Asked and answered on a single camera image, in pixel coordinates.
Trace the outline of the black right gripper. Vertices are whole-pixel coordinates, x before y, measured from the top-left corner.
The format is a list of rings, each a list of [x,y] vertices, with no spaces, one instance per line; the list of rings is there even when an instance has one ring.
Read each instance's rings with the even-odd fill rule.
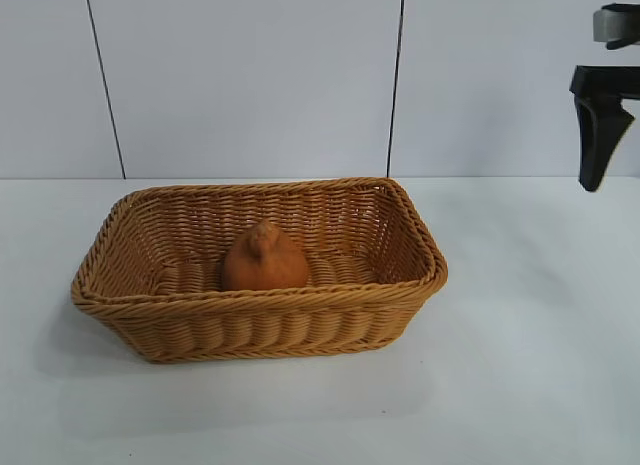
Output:
[[[586,66],[575,68],[569,90],[580,131],[579,183],[596,192],[611,158],[634,116],[622,99],[639,99],[638,66]]]

